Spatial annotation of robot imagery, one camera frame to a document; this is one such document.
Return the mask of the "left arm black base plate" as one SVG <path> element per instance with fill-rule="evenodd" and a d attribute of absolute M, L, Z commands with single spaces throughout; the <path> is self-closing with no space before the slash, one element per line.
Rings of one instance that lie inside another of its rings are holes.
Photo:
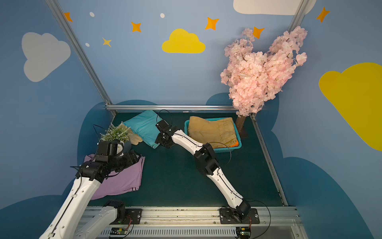
<path fill-rule="evenodd" d="M 117 218 L 111 225 L 137 225 L 140 224 L 142 209 L 138 208 L 125 208 L 117 210 Z"/>

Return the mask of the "teal pants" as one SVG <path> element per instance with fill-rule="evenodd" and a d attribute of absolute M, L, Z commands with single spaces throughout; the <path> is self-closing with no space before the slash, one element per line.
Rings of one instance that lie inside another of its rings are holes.
<path fill-rule="evenodd" d="M 156 139 L 160 133 L 156 124 L 161 120 L 162 118 L 154 111 L 144 111 L 124 121 L 123 124 L 129 127 L 135 134 L 139 135 L 147 145 L 156 149 L 159 146 L 159 144 L 156 143 Z"/>

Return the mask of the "orange pants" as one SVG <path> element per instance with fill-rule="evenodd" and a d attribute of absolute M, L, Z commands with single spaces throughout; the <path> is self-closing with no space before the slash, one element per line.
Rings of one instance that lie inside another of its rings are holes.
<path fill-rule="evenodd" d="M 228 148 L 232 148 L 232 147 L 238 147 L 240 145 L 240 142 L 237 139 L 235 139 L 235 140 L 224 142 L 222 143 L 222 145 Z"/>

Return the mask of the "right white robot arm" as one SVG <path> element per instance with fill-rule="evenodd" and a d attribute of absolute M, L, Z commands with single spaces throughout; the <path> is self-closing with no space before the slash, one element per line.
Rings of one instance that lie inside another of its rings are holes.
<path fill-rule="evenodd" d="M 171 148 L 177 144 L 192 154 L 198 171 L 202 175 L 207 176 L 216 185 L 226 199 L 233 214 L 241 220 L 246 219 L 251 206 L 226 178 L 211 144 L 200 143 L 192 139 L 183 130 L 168 124 L 165 120 L 156 123 L 156 128 L 159 130 L 159 134 L 155 142 L 166 148 Z"/>

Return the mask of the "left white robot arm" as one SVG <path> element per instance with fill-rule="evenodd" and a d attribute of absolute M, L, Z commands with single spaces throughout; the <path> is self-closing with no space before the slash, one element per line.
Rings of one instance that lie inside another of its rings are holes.
<path fill-rule="evenodd" d="M 95 192 L 112 172 L 120 173 L 138 163 L 141 155 L 134 150 L 124 151 L 117 140 L 101 141 L 94 158 L 76 167 L 77 174 L 66 200 L 59 212 L 41 235 L 42 239 L 95 239 L 112 223 L 128 219 L 121 201 L 108 201 L 88 223 L 78 228 L 81 217 Z"/>

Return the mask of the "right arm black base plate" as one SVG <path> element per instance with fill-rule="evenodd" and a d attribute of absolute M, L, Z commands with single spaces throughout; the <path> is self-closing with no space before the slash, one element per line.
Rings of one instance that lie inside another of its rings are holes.
<path fill-rule="evenodd" d="M 251 208 L 247 216 L 241 218 L 239 214 L 230 207 L 219 209 L 219 219 L 221 224 L 260 224 L 260 216 L 256 208 Z"/>

